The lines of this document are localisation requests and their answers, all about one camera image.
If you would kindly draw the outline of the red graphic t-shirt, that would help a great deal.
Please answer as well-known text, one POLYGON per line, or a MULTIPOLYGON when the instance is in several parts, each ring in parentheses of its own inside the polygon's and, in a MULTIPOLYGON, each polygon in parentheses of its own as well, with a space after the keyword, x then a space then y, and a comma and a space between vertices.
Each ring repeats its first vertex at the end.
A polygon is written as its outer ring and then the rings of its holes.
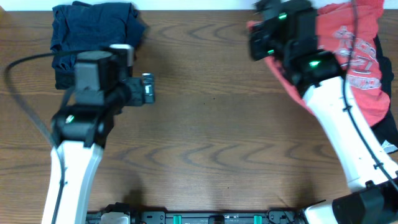
POLYGON ((376 58, 374 38, 383 15, 383 1, 357 0, 358 32, 353 25, 353 7, 349 1, 313 1, 317 9, 316 31, 321 49, 335 53, 342 67, 349 61, 348 82, 368 124, 373 127, 387 113, 388 95, 381 90, 382 73, 376 58))

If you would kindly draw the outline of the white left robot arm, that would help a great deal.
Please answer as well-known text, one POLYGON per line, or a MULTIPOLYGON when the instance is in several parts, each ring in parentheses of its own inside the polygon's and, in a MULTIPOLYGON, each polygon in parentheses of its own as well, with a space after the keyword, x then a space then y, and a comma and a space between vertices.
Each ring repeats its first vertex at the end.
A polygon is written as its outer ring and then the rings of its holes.
POLYGON ((76 56, 74 84, 52 118, 51 174, 42 223, 84 223, 114 117, 155 102, 151 73, 133 77, 134 49, 113 44, 76 56))

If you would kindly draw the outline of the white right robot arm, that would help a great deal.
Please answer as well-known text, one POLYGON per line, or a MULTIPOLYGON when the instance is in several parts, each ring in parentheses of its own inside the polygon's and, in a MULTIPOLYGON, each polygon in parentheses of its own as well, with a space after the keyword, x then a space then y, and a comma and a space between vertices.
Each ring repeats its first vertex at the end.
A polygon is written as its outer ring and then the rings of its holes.
POLYGON ((397 128, 388 59, 377 39, 382 1, 315 8, 259 1, 250 22, 253 60, 264 60, 289 95, 321 124, 350 193, 287 216, 288 223, 397 221, 397 128))

